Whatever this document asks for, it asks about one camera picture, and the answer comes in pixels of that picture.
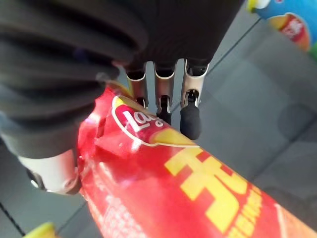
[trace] plastic wrapper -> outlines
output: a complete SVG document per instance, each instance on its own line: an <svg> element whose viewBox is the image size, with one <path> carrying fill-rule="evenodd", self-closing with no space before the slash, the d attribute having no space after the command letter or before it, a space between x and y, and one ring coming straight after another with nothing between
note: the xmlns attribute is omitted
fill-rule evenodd
<svg viewBox="0 0 317 238"><path fill-rule="evenodd" d="M105 238L317 237L119 85L96 100L78 144L81 193Z"/></svg>
<svg viewBox="0 0 317 238"><path fill-rule="evenodd" d="M248 9L317 60L316 0L248 0Z"/></svg>

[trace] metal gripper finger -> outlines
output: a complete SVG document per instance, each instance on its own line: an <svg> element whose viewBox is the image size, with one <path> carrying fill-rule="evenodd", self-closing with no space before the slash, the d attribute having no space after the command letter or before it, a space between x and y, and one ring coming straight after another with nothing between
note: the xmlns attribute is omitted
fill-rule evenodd
<svg viewBox="0 0 317 238"><path fill-rule="evenodd" d="M175 64L170 66L155 63L154 71L157 116L168 124L171 124Z"/></svg>
<svg viewBox="0 0 317 238"><path fill-rule="evenodd" d="M127 81L134 99L144 108L149 105L145 64L137 70L127 70Z"/></svg>
<svg viewBox="0 0 317 238"><path fill-rule="evenodd" d="M185 61L181 95L180 131L195 140L201 133L201 121L198 105L209 64L200 65Z"/></svg>

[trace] gray floor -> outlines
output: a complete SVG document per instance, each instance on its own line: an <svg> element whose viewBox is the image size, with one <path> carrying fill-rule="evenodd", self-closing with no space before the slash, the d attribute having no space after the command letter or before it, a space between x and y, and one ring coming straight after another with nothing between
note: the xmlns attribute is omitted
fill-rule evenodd
<svg viewBox="0 0 317 238"><path fill-rule="evenodd" d="M317 67L258 19L241 10L211 62L200 106L204 130L197 143L306 219L303 209L292 207L281 193L317 212ZM177 129L182 74L180 60L172 118ZM151 63L147 76L154 112ZM124 74L119 81L125 84ZM53 221L64 238L101 237L80 196L37 191L3 146L0 156L0 202L25 232ZM20 237L1 211L0 234Z"/></svg>

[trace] gray tile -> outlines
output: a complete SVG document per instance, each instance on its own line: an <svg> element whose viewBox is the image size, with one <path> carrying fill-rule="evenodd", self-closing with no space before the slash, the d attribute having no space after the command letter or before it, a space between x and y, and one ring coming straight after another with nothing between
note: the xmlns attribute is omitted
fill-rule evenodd
<svg viewBox="0 0 317 238"><path fill-rule="evenodd" d="M33 188L24 168L0 146L0 201L25 232L51 221L61 227L83 205L80 195L61 196Z"/></svg>
<svg viewBox="0 0 317 238"><path fill-rule="evenodd" d="M81 207L71 219L59 230L58 235L63 238L102 238L94 222L87 204Z"/></svg>
<svg viewBox="0 0 317 238"><path fill-rule="evenodd" d="M316 156L317 122L257 176L254 183L262 189L285 190L317 205Z"/></svg>
<svg viewBox="0 0 317 238"><path fill-rule="evenodd" d="M10 220L0 210L0 234L1 238L18 238L20 233L15 229Z"/></svg>
<svg viewBox="0 0 317 238"><path fill-rule="evenodd" d="M268 48L267 42L271 42L272 39L274 39L276 46L275 48ZM293 127L289 126L287 128L288 131L284 131L285 120L290 120L288 118L289 112L296 107L301 107L301 103L304 101L299 102L297 98L292 97L285 90L284 85L279 83L282 80L277 82L276 79L284 77L284 81L287 82L296 69L289 70L283 75L275 76L273 73L268 74L266 71L261 70L260 65L256 63L256 60L269 53L272 53L273 57L266 60L271 65L276 64L283 69L290 67L290 65L280 64L282 58L283 61L287 61L288 58L296 58L301 55L302 58L307 58L309 61L305 54L299 52L295 47L292 48L291 43L288 41L284 42L284 40L279 33L273 31L265 22L259 22L208 75L205 83L205 89L211 95L231 110L237 118L247 124L250 130L257 133L275 151L286 146L314 116L314 114L306 110L298 110L303 112L303 114L296 118L296 124ZM288 45L289 51L286 51L283 57L277 57L274 53L279 45ZM303 67L307 67L310 70L312 66L304 65Z"/></svg>
<svg viewBox="0 0 317 238"><path fill-rule="evenodd" d="M176 129L179 129L179 112L178 108L172 116ZM196 143L246 179L252 178L275 154L274 148L215 98L209 98L200 107L200 115L203 130Z"/></svg>
<svg viewBox="0 0 317 238"><path fill-rule="evenodd" d="M316 61L262 22L265 40L245 59L292 99L317 112Z"/></svg>

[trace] yellow object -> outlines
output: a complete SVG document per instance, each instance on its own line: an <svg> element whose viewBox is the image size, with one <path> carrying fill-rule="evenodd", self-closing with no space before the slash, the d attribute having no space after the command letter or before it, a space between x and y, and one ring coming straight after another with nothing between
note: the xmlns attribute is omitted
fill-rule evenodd
<svg viewBox="0 0 317 238"><path fill-rule="evenodd" d="M165 167L173 176L180 173L184 167L190 167L193 172L181 184L181 189L192 201L203 191L208 191L212 195L214 201L205 215L224 234L240 208L238 199L231 191L244 195L248 183L236 173L226 173L221 168L223 164L211 155L202 162L198 159L201 153L202 148L185 148L171 157L165 163Z"/></svg>
<svg viewBox="0 0 317 238"><path fill-rule="evenodd" d="M161 144L171 144L171 145L196 145L192 140L188 139L186 136L180 134L178 131L172 128L165 128L154 133L150 137L150 143L161 143Z"/></svg>
<svg viewBox="0 0 317 238"><path fill-rule="evenodd" d="M247 1L247 10L253 12L253 9L256 7L257 0L248 0Z"/></svg>
<svg viewBox="0 0 317 238"><path fill-rule="evenodd" d="M289 20L289 15L274 16L268 19L270 24L277 30L280 30L285 26Z"/></svg>
<svg viewBox="0 0 317 238"><path fill-rule="evenodd" d="M44 223L23 238L57 238L53 223Z"/></svg>

